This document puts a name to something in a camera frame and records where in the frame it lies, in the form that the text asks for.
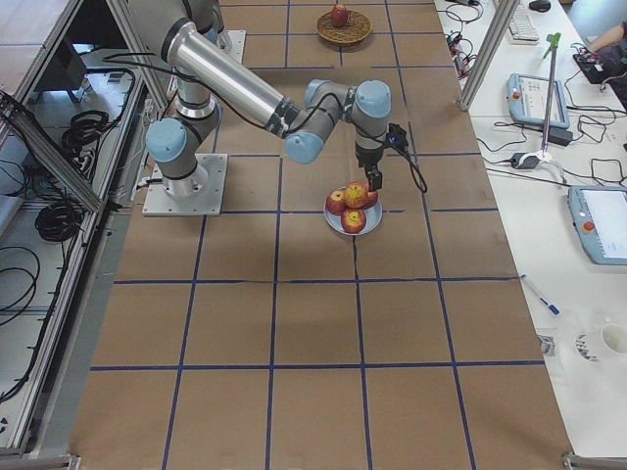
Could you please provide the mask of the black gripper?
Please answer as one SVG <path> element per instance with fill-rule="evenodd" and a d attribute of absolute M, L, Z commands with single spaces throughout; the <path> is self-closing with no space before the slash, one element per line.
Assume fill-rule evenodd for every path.
<path fill-rule="evenodd" d="M 379 191 L 383 184 L 383 173 L 377 164 L 382 159 L 386 149 L 391 149 L 402 156 L 408 152 L 407 132 L 399 124 L 390 122 L 385 136 L 371 138 L 360 132 L 357 136 L 362 137 L 362 142 L 356 142 L 355 153 L 359 167 L 364 168 L 368 191 Z"/>

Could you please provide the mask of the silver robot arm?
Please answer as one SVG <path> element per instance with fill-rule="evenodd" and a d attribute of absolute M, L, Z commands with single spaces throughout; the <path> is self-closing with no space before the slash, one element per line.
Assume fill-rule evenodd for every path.
<path fill-rule="evenodd" d="M 207 88 L 224 104 L 242 109 L 244 120 L 283 139 L 294 161 L 313 162 L 340 120 L 356 129 L 356 157 L 370 190 L 382 186 L 378 163 L 386 149 L 409 154 L 406 132 L 389 120 L 391 90 L 385 82 L 349 86 L 315 79 L 299 107 L 221 49 L 224 22 L 217 1 L 131 1 L 128 9 L 147 48 L 181 78 Z"/>

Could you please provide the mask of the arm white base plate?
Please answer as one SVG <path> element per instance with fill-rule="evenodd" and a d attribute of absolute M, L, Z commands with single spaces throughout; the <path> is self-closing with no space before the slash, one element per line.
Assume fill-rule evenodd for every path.
<path fill-rule="evenodd" d="M 146 216 L 219 216 L 223 201 L 227 154 L 196 154 L 197 167 L 188 177 L 172 180 L 155 164 L 144 200 Z"/>
<path fill-rule="evenodd" d="M 244 57 L 246 30 L 223 30 L 217 34 L 217 46 L 231 59 L 241 64 Z"/>

